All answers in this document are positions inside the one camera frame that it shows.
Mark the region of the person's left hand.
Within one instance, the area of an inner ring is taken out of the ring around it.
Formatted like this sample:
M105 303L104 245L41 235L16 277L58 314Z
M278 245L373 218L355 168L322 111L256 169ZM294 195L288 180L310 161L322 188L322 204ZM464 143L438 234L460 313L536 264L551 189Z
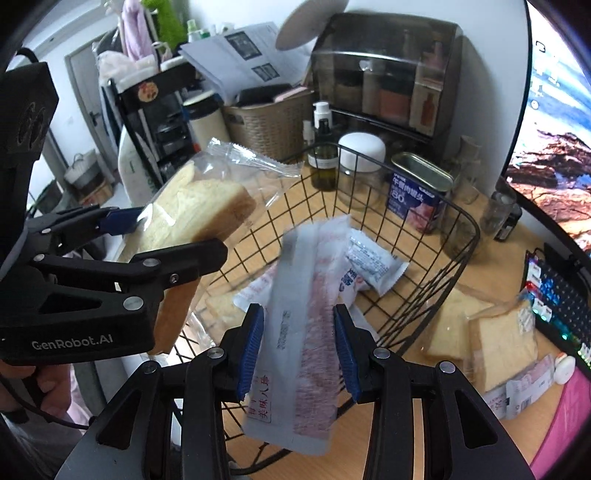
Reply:
M47 414L62 418L71 403L70 365L44 367L11 366L1 362L1 376L8 380L22 380L35 374L38 387L43 392L41 409Z

